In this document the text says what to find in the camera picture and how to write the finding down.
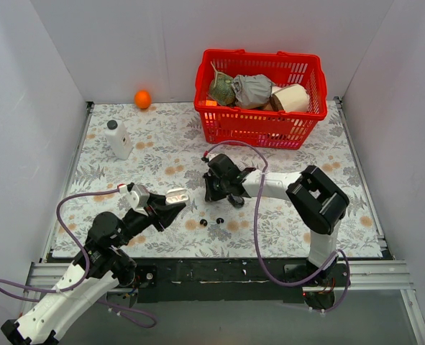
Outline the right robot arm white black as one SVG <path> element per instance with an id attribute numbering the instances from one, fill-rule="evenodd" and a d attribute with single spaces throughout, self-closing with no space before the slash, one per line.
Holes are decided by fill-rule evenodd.
<path id="1" fill-rule="evenodd" d="M 241 208 L 246 198 L 255 199 L 254 243 L 257 260 L 268 279 L 275 284 L 292 288 L 312 282 L 327 284 L 334 276 L 333 266 L 337 263 L 339 226 L 345 217 L 349 198 L 317 166 L 309 165 L 301 172 L 268 172 L 247 167 L 240 170 L 225 154 L 211 159 L 208 152 L 201 158 L 208 165 L 203 175 L 206 185 L 205 201 L 223 199 L 235 208 Z M 265 266 L 258 245 L 258 208 L 262 197 L 289 201 L 311 233 L 307 262 L 307 277 L 295 282 L 283 282 L 274 277 Z"/>

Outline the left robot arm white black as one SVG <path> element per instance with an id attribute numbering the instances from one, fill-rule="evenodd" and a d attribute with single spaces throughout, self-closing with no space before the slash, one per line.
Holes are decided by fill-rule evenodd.
<path id="1" fill-rule="evenodd" d="M 186 207 L 187 191 L 176 188 L 157 195 L 131 183 L 120 185 L 118 192 L 131 208 L 123 218 L 109 211 L 94 218 L 85 243 L 54 287 L 43 290 L 42 299 L 30 311 L 1 326 L 11 344 L 58 344 L 78 318 L 110 290 L 136 290 L 151 283 L 156 271 L 138 267 L 122 247 L 150 226 L 158 231 L 168 228 Z"/>

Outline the white earbud charging case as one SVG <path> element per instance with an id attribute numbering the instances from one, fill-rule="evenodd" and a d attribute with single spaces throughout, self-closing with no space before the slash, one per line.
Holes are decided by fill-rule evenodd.
<path id="1" fill-rule="evenodd" d="M 165 202 L 167 204 L 187 203 L 188 201 L 188 191 L 185 188 L 170 189 L 165 194 Z"/>

